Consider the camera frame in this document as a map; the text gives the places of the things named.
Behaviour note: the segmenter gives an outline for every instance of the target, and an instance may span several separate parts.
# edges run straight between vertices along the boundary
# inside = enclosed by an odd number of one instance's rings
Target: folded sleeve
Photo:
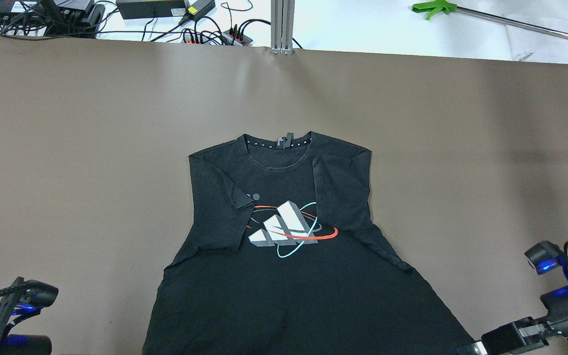
[[[372,223],[368,204],[372,152],[363,150],[351,159],[320,155],[313,162],[318,217],[348,231],[361,243],[401,270],[412,267],[397,256],[381,230]]]
[[[254,200],[214,164],[195,155],[190,155],[189,161],[194,222],[185,243],[167,268],[195,256],[200,250],[238,250],[254,206]]]

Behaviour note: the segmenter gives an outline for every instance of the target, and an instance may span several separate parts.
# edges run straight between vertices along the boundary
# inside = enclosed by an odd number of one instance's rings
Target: power adapter
[[[192,16],[192,21],[197,22],[214,9],[214,6],[216,6],[214,0],[196,0],[192,6],[187,8],[187,13]]]
[[[185,15],[187,0],[117,0],[117,8],[124,20],[133,18],[181,17]]]

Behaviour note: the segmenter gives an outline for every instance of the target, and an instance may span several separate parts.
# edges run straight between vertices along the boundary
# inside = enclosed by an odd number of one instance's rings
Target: neckline
[[[239,147],[241,149],[241,153],[243,154],[243,156],[248,161],[250,161],[251,164],[255,165],[260,170],[267,171],[269,173],[286,173],[286,172],[291,171],[293,169],[297,169],[299,166],[304,164],[304,162],[310,156],[312,156],[312,151],[314,150],[314,146],[316,146],[316,144],[317,144],[316,141],[317,141],[317,134],[313,131],[309,131],[308,133],[306,133],[302,137],[299,137],[297,139],[293,139],[291,141],[291,148],[282,150],[282,153],[286,152],[287,150],[291,151],[291,149],[295,149],[298,146],[304,146],[305,145],[306,151],[304,152],[304,155],[302,155],[302,157],[300,157],[300,159],[298,159],[296,162],[294,162],[293,164],[290,164],[288,166],[270,167],[270,166],[266,166],[266,165],[262,164],[261,162],[257,161],[249,153],[249,149],[248,149],[247,146],[248,145],[254,145],[254,146],[263,147],[264,149],[275,150],[275,146],[277,146],[276,141],[259,139],[257,137],[253,137],[253,136],[248,135],[246,133],[241,135],[240,137],[238,137]]]

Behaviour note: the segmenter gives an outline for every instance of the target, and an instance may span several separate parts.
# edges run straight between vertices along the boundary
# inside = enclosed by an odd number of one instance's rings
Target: brown surface
[[[471,335],[545,314],[564,281],[523,252],[568,239],[568,66],[0,38],[0,287],[60,288],[17,331],[139,353],[191,225],[186,156],[308,130],[374,152],[375,222]]]

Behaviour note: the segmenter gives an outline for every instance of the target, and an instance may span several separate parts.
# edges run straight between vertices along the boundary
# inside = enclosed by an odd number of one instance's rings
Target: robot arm
[[[0,290],[0,355],[49,355],[52,352],[48,337],[8,333],[21,321],[39,315],[42,308],[51,306],[57,295],[58,288],[39,281],[23,281],[22,277]],[[18,317],[8,322],[13,315]]]
[[[545,274],[561,266],[568,281],[568,256],[558,245],[542,241],[525,252],[525,256],[537,274]],[[568,341],[568,285],[542,295],[540,300],[547,309],[547,315],[539,319],[527,317],[499,326],[483,334],[481,341],[458,348],[458,355],[522,354],[548,346],[550,337],[562,336]]]

